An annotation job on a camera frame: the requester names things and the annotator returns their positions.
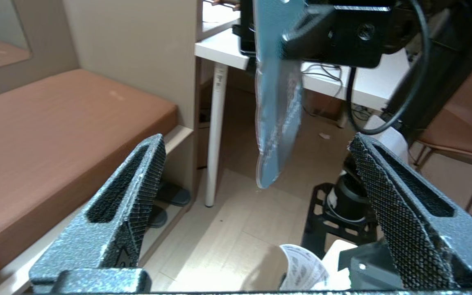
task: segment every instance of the black cable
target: black cable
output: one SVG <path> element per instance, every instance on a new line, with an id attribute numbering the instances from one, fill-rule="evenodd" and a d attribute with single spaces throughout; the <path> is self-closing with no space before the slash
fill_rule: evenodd
<path id="1" fill-rule="evenodd" d="M 322 69 L 322 71 L 324 71 L 325 73 L 315 73 L 315 72 L 309 72 L 310 69 L 312 69 L 313 67 L 320 67 Z M 339 76 L 336 76 L 336 75 L 333 75 L 332 73 L 330 73 L 329 71 L 327 71 L 326 68 L 331 68 L 331 69 L 335 69 L 335 70 L 339 70 L 340 71 L 340 74 Z M 332 80 L 335 80 L 336 82 L 340 82 L 340 88 L 338 88 L 338 91 L 334 94 L 334 97 L 337 97 L 339 95 L 339 93 L 341 92 L 341 90 L 343 89 L 343 81 L 341 80 L 341 75 L 342 75 L 342 70 L 341 70 L 341 66 L 336 66 L 336 65 L 324 65 L 324 64 L 313 64 L 313 65 L 309 65 L 307 67 L 307 69 L 303 70 L 302 71 L 303 74 L 306 74 L 306 75 L 320 75 L 320 76 L 323 76 L 323 77 L 327 77 L 327 78 L 330 78 Z M 303 107 L 303 110 L 309 115 L 309 116 L 320 116 L 324 110 L 326 110 L 327 106 L 329 105 L 330 101 L 327 103 L 326 107 L 323 108 L 322 110 L 320 110 L 320 112 L 318 112 L 318 114 L 313 114 L 313 113 L 309 113 L 309 111 L 307 111 L 307 109 L 305 107 Z"/>
<path id="2" fill-rule="evenodd" d="M 442 47 L 442 48 L 445 48 L 445 49 L 447 49 L 447 50 L 450 50 L 450 51 L 452 51 L 452 52 L 456 52 L 456 53 L 461 53 L 461 52 L 462 52 L 461 50 L 455 49 L 455 48 L 453 48 L 453 47 L 451 47 L 451 46 L 449 46 L 449 45 L 445 45 L 444 43 L 441 43 L 441 42 L 436 41 L 436 40 L 434 40 L 434 39 L 431 40 L 431 43 L 434 44 L 434 45 L 438 45 L 438 46 L 440 46 L 440 47 Z"/>
<path id="3" fill-rule="evenodd" d="M 405 112 L 408 108 L 411 101 L 413 101 L 414 97 L 418 93 L 418 90 L 422 87 L 422 84 L 425 80 L 425 75 L 427 73 L 427 69 L 429 67 L 429 52 L 431 51 L 431 40 L 429 39 L 429 27 L 427 26 L 427 21 L 425 20 L 425 15 L 418 4 L 417 0 L 409 0 L 411 5 L 414 8 L 414 12 L 416 13 L 416 17 L 418 18 L 418 22 L 420 23 L 420 30 L 422 34 L 422 60 L 420 61 L 420 72 L 418 73 L 418 78 L 414 82 L 414 85 L 409 91 L 407 98 L 405 99 L 404 103 L 400 107 L 400 109 L 396 112 L 396 114 L 382 126 L 374 128 L 374 129 L 363 129 L 356 124 L 354 121 L 354 117 L 352 114 L 352 87 L 354 86 L 354 77 L 356 75 L 356 68 L 351 67 L 351 71 L 349 73 L 349 80 L 347 81 L 347 92 L 346 92 L 346 102 L 347 102 L 347 118 L 351 125 L 353 126 L 356 132 L 360 132 L 369 136 L 373 136 L 380 132 L 385 131 L 391 125 L 393 125 L 399 117 Z"/>
<path id="4" fill-rule="evenodd" d="M 357 109 L 353 109 L 352 114 L 360 121 L 367 121 L 369 116 L 371 116 L 371 113 L 367 110 L 367 108 L 362 106 L 357 106 Z"/>

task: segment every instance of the black stand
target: black stand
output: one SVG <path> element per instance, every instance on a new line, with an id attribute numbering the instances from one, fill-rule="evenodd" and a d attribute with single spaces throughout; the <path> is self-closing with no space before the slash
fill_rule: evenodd
<path id="1" fill-rule="evenodd" d="M 323 258 L 325 255 L 325 239 L 327 234 L 341 237 L 342 239 L 346 239 L 356 245 L 372 243 L 377 239 L 377 223 L 374 218 L 366 217 L 361 222 L 350 222 L 344 220 L 333 212 L 327 203 L 327 196 L 333 189 L 333 186 L 332 183 L 322 183 L 314 187 L 302 238 L 302 247 L 313 252 L 320 258 Z M 325 198 L 323 200 L 318 198 L 318 191 L 325 193 Z M 323 207 L 322 214 L 317 215 L 314 213 L 316 205 Z M 331 222 L 337 227 L 330 226 L 329 224 L 326 224 L 326 222 Z M 347 229 L 353 230 L 357 234 L 352 234 L 347 231 Z"/>

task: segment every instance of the white desk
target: white desk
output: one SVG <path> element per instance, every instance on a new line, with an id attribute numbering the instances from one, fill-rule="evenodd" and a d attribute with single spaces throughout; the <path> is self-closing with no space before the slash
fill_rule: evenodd
<path id="1" fill-rule="evenodd" d="M 195 44 L 195 55 L 215 62 L 214 83 L 212 86 L 212 107 L 209 132 L 209 151 L 207 157 L 207 184 L 205 205 L 214 204 L 216 183 L 218 177 L 218 160 L 223 123 L 223 106 L 225 104 L 225 87 L 227 85 L 228 67 L 246 69 L 249 58 L 240 54 L 238 36 L 231 30 L 225 30 Z M 311 65 L 304 62 L 302 69 Z M 382 56 L 380 65 L 375 69 L 358 69 L 352 91 L 353 102 L 361 106 L 380 110 L 387 104 L 401 79 L 409 69 L 405 49 Z M 337 96 L 345 99 L 345 90 L 349 78 L 349 67 L 342 67 L 343 90 Z M 319 67 L 313 67 L 311 72 L 323 73 Z M 320 75 L 304 75 L 304 88 L 325 95 L 334 95 L 339 82 Z"/>

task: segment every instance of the textured gripper pad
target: textured gripper pad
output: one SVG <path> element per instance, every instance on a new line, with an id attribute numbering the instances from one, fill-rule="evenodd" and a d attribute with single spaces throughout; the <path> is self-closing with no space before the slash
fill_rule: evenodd
<path id="1" fill-rule="evenodd" d="M 401 194 L 406 183 L 388 176 L 388 165 L 380 149 L 385 151 L 382 151 L 385 157 L 397 158 L 378 141 L 359 133 L 349 145 L 404 287 L 412 290 L 458 287 L 451 264 L 444 261 L 449 250 L 435 247 L 420 216 Z"/>
<path id="2" fill-rule="evenodd" d="M 32 266 L 35 293 L 49 293 L 62 271 L 137 266 L 165 157 L 161 134 L 136 146 Z"/>

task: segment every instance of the white table leg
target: white table leg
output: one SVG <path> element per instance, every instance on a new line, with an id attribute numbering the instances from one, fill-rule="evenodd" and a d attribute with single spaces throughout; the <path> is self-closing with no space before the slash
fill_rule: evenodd
<path id="1" fill-rule="evenodd" d="M 210 114 L 209 151 L 207 155 L 207 184 L 205 206 L 212 207 L 216 196 L 218 181 L 218 163 L 220 158 L 221 128 L 223 124 L 223 106 L 227 87 L 228 66 L 216 62 L 212 85 L 212 106 Z"/>

